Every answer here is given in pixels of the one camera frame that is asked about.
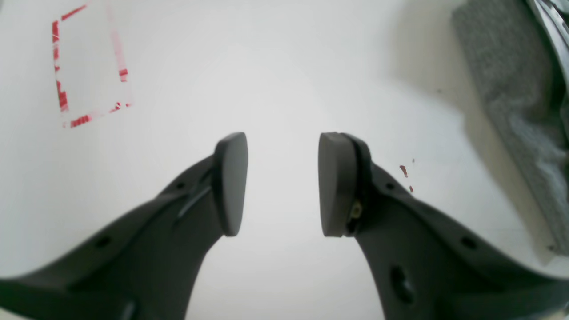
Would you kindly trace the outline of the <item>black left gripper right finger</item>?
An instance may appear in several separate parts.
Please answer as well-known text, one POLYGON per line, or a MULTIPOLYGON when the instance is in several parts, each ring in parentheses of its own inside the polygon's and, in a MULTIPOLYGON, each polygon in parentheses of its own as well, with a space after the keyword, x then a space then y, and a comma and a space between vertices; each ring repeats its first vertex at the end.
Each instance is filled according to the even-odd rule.
POLYGON ((322 133, 321 228, 353 237, 387 320, 540 320, 568 308, 568 280, 532 271, 414 198, 372 162, 367 144, 322 133))

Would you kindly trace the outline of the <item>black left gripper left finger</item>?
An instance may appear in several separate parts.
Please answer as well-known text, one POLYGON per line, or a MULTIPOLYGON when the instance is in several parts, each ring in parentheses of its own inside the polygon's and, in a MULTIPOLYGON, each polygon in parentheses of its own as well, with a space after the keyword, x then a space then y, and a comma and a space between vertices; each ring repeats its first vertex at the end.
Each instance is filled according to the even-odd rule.
POLYGON ((1 307, 31 320, 183 320, 208 251, 239 233, 247 172, 246 135, 226 136, 63 257, 3 278, 1 307))

